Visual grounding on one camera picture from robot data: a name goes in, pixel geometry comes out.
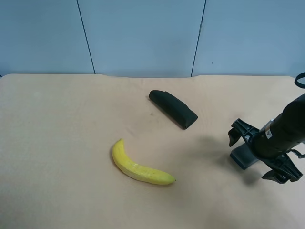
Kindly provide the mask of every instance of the black sponge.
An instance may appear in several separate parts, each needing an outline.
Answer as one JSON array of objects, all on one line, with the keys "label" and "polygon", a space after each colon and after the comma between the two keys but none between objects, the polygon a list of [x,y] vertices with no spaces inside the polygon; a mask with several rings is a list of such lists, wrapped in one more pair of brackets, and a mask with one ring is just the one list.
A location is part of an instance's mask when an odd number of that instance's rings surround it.
[{"label": "black sponge", "polygon": [[198,118],[187,105],[168,92],[153,90],[149,93],[149,98],[172,117],[184,130]]}]

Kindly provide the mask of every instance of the robotic arm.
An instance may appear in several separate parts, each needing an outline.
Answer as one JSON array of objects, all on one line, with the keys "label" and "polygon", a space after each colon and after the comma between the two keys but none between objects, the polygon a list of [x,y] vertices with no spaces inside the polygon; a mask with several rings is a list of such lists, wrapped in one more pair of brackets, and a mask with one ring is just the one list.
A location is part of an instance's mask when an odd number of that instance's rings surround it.
[{"label": "robotic arm", "polygon": [[[299,75],[296,81],[303,77],[305,73]],[[276,119],[268,122],[261,130],[237,119],[228,135],[229,146],[233,146],[240,137],[245,141],[245,145],[230,154],[241,168],[246,169],[261,160],[271,168],[263,179],[279,184],[299,180],[303,174],[296,168],[288,153],[293,152],[298,158],[305,158],[305,155],[292,149],[305,141],[305,94],[288,104]]]}]

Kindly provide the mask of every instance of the beige tabletop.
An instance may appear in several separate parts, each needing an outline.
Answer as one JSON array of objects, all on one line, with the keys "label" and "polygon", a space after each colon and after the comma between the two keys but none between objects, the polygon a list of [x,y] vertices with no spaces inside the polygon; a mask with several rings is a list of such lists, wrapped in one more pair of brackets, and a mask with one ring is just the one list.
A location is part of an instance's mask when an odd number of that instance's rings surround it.
[{"label": "beige tabletop", "polygon": [[[198,120],[182,130],[148,99],[151,90],[172,93]],[[289,77],[7,75],[0,228],[305,228],[305,177],[279,185],[260,178],[270,170],[262,162],[241,170],[227,136],[237,118],[260,128],[304,92]],[[110,155],[120,138],[132,160],[177,181],[158,186],[123,174]],[[305,161],[291,158],[305,173]]]}]

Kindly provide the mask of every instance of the wooden table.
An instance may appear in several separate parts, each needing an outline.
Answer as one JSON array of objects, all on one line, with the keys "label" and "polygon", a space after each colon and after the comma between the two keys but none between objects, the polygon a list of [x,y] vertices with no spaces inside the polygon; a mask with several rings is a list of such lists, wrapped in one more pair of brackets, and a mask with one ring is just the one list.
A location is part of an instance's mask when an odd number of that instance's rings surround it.
[{"label": "wooden table", "polygon": [[[198,120],[180,129],[148,99],[151,90],[172,93]],[[305,178],[262,180],[269,168],[261,162],[241,170],[227,136],[237,118],[262,127],[302,93],[289,77],[7,75],[0,228],[304,228]],[[110,155],[120,138],[131,159],[177,181],[157,186],[120,172]],[[291,158],[305,173],[305,161]]]}]

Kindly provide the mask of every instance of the yellow banana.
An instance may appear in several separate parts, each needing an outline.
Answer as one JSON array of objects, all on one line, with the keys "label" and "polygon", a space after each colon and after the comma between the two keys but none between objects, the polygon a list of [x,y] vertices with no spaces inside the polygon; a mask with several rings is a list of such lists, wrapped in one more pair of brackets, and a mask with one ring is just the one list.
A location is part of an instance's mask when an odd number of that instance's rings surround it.
[{"label": "yellow banana", "polygon": [[148,168],[131,161],[125,154],[124,141],[120,139],[112,148],[112,157],[119,169],[127,176],[152,184],[168,185],[175,178],[158,169]]}]

